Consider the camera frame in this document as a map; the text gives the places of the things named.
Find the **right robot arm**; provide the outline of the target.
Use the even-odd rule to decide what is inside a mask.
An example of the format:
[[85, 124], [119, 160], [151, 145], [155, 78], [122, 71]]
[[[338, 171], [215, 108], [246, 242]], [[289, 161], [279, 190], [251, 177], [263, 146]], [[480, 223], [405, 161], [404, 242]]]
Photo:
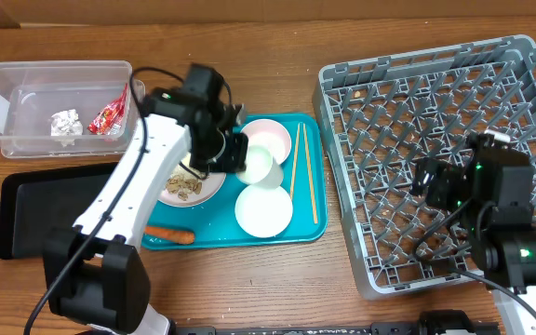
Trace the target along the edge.
[[[510, 334], [536, 334], [536, 226], [531, 202], [535, 169], [507, 135], [471, 133], [472, 156], [464, 166], [433, 157], [416, 163], [409, 192], [449, 215], [429, 227], [412, 247], [421, 264], [484, 284]], [[460, 225], [479, 275], [420, 249], [443, 227]]]

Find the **white cup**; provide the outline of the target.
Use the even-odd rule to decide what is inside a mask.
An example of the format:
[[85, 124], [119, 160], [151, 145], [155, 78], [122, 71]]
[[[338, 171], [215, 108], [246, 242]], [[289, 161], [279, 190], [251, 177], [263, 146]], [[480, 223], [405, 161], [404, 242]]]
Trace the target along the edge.
[[282, 168], [265, 147], [259, 145], [249, 146], [245, 165], [245, 170], [237, 172], [236, 177], [247, 185], [273, 189], [279, 187], [283, 182], [284, 173]]

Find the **foil ball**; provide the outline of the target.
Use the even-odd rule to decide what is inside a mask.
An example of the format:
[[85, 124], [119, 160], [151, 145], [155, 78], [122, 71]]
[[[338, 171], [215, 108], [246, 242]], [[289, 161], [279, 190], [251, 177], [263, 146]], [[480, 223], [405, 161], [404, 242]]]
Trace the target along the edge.
[[74, 140], [65, 140], [65, 137], [81, 136], [83, 134], [84, 128], [75, 109], [57, 112], [51, 118], [50, 135], [52, 137], [61, 137], [58, 142], [63, 147], [74, 145]]

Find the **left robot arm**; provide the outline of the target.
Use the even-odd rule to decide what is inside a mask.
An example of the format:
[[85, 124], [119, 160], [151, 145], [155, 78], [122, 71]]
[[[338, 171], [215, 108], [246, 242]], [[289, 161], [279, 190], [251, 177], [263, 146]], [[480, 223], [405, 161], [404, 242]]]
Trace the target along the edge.
[[134, 100], [140, 118], [110, 178], [72, 227], [52, 230], [44, 242], [47, 290], [26, 321], [26, 333], [45, 306], [97, 332], [173, 333], [173, 322], [150, 304], [141, 240], [184, 157], [200, 172], [245, 170], [248, 137], [233, 129], [246, 111], [221, 101], [228, 87], [215, 69], [193, 63], [178, 87], [156, 87]]

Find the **white small bowl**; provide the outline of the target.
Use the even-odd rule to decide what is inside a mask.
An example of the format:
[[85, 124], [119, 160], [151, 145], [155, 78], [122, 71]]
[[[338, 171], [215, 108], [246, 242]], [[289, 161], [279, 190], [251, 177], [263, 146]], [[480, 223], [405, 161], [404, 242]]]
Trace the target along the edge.
[[234, 214], [237, 223], [247, 234], [271, 238], [282, 233], [290, 224], [292, 200], [281, 186], [264, 188], [249, 185], [237, 197]]

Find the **pink round plate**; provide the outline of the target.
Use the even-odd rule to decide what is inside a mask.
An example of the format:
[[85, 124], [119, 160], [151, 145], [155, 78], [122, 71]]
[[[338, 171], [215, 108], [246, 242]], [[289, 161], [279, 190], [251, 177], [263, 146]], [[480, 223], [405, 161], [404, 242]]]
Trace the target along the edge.
[[[190, 168], [190, 157], [191, 155], [187, 154], [181, 160], [181, 163], [184, 163], [189, 168]], [[205, 201], [209, 200], [222, 187], [224, 181], [226, 180], [226, 174], [225, 173], [207, 173], [207, 172], [202, 172], [202, 173], [206, 174], [207, 177], [203, 180], [201, 194], [199, 195], [192, 194], [188, 198], [187, 201], [181, 201], [176, 195], [169, 194], [164, 189], [161, 195], [159, 196], [158, 200], [161, 203], [164, 203], [172, 207], [177, 207], [177, 208], [193, 207], [193, 206], [202, 204]]]

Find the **pink bowl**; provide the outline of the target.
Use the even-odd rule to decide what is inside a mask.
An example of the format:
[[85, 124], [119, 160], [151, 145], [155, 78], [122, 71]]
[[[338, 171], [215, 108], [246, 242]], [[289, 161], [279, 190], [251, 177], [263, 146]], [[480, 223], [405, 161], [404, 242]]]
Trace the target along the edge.
[[283, 164], [287, 160], [292, 139], [282, 124], [271, 119], [257, 119], [243, 126], [241, 132], [248, 136], [250, 145], [265, 147], [277, 164]]

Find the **red foil snack wrapper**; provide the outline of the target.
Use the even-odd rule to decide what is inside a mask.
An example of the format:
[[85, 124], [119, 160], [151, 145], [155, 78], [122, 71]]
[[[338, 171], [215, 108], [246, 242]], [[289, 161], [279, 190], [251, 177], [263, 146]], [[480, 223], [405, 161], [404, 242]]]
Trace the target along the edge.
[[95, 135], [114, 135], [121, 128], [126, 109], [127, 85], [122, 94], [108, 103], [88, 125], [87, 130]]

